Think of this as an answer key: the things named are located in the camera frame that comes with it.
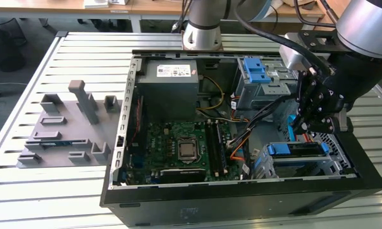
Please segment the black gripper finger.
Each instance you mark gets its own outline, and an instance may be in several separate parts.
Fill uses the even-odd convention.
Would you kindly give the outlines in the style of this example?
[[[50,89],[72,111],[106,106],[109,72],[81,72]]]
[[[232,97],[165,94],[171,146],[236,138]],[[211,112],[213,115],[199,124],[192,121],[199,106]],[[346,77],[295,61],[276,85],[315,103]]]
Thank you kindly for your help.
[[[351,133],[354,131],[346,110],[340,110],[338,113],[327,115],[326,117],[315,117],[307,121],[306,124],[310,132],[336,134],[340,132]]]
[[[324,95],[315,77],[306,71],[299,71],[296,88],[296,117],[292,121],[294,133],[307,130],[320,130],[326,122],[320,103]]]

